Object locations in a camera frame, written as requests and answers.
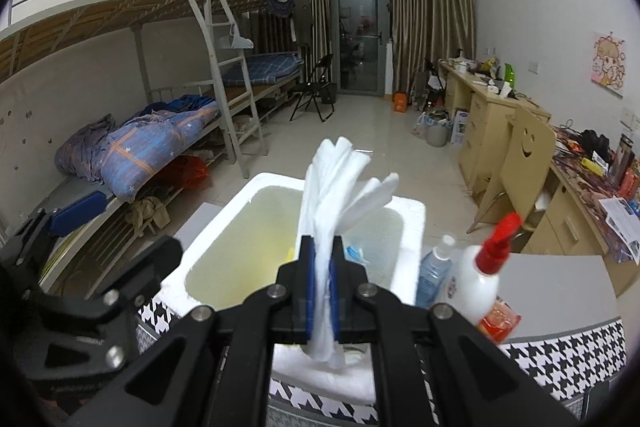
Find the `wooden chair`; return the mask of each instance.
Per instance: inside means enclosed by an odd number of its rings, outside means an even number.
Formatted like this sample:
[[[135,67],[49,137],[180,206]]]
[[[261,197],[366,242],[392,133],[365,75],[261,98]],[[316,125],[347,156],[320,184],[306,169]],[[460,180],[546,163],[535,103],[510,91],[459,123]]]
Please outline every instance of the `wooden chair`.
[[[476,217],[466,233],[473,232],[484,214],[504,196],[510,199],[522,219],[522,228],[533,232],[535,226],[530,223],[530,214],[545,184],[555,150],[556,133],[553,129],[528,110],[517,107],[509,149],[500,169],[504,190],[481,216]]]

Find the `houndstooth pattern cloth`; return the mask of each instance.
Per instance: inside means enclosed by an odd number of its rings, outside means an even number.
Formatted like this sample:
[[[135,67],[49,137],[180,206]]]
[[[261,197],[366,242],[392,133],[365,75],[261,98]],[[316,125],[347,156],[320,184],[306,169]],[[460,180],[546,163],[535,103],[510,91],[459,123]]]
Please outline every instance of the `houndstooth pattern cloth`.
[[[145,303],[138,313],[142,322],[153,328],[158,336],[168,331],[172,321],[179,318],[158,296]],[[559,401],[572,399],[597,382],[612,378],[626,363],[625,333],[621,319],[558,338],[502,344],[499,347]],[[439,425],[424,365],[422,374],[433,418]],[[271,378],[269,384],[269,397],[294,409],[327,418],[361,425],[378,424],[378,412],[373,406],[336,401],[275,378]]]

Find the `blue bedsheet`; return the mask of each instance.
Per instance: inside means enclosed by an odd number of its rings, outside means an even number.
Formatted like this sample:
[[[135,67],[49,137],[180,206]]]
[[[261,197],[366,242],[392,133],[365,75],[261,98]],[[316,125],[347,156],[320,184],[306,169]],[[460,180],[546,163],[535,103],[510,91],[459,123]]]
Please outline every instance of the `blue bedsheet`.
[[[296,54],[247,55],[246,65],[252,86],[276,84],[283,76],[293,73],[303,64]],[[222,74],[225,86],[244,86],[244,77],[239,62]]]
[[[210,96],[201,96],[197,94],[185,94],[171,102],[153,102],[147,105],[136,116],[151,114],[153,111],[167,110],[171,112],[195,111],[205,105],[213,102]]]
[[[119,128],[107,115],[69,138],[56,152],[56,166],[104,182],[116,197],[133,201],[142,185],[192,145],[219,114],[218,102],[210,102],[197,110],[137,116]]]

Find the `door frame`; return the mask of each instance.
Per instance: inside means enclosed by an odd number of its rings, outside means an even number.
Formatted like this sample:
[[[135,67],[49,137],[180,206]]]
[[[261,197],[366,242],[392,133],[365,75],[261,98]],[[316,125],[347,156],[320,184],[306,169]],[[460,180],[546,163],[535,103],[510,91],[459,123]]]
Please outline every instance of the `door frame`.
[[[332,76],[337,84],[338,92],[343,94],[366,94],[369,96],[385,95],[385,65],[386,65],[386,43],[389,42],[389,0],[378,0],[378,33],[382,33],[382,41],[378,41],[378,79],[376,90],[356,90],[342,89],[340,87],[340,24],[338,0],[330,1],[330,31],[334,57],[337,57],[332,64]]]

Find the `bed ladder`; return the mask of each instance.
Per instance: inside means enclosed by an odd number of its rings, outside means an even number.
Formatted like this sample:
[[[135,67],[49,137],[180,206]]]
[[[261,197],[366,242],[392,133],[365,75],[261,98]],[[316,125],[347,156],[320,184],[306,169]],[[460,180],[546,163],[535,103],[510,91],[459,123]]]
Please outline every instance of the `bed ladder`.
[[[223,10],[225,11],[227,21],[220,23],[213,23],[212,21],[212,12],[210,8],[211,0],[205,0],[204,17],[200,12],[200,8],[196,0],[189,0],[189,4],[191,5],[191,9],[196,16],[198,24],[200,25],[200,29],[205,38],[205,44],[207,45],[207,51],[209,52],[211,78],[213,80],[216,100],[218,101],[220,111],[222,112],[221,128],[223,131],[223,136],[225,137],[225,146],[227,155],[229,156],[229,161],[233,163],[233,161],[236,160],[240,167],[242,176],[244,178],[248,178],[249,171],[244,163],[244,160],[242,158],[243,153],[240,149],[242,142],[244,142],[247,138],[257,132],[258,140],[260,140],[260,147],[262,149],[262,155],[266,156],[269,153],[269,150],[267,147],[267,142],[264,139],[264,134],[262,133],[262,126],[260,125],[260,116],[258,115],[258,109],[255,106],[254,90],[249,79],[249,70],[246,64],[246,57],[244,56],[244,49],[236,49],[236,51],[238,52],[237,57],[230,58],[229,60],[219,61],[218,55],[216,53],[216,46],[214,44],[213,31],[213,29],[217,26],[227,26],[230,28],[234,28],[234,26],[237,24],[236,20],[231,13],[226,0],[220,0],[220,4],[222,4]],[[240,62],[242,77],[244,78],[244,88],[246,90],[244,93],[236,96],[233,100],[227,100],[220,67],[226,66],[228,64],[233,64],[234,62]],[[232,119],[233,114],[236,114],[237,111],[232,112],[233,110],[231,109],[231,106],[236,103],[240,103],[242,102],[242,100],[245,100],[247,98],[249,99],[249,106],[251,107],[252,124],[249,129],[246,129],[242,133],[238,133]]]

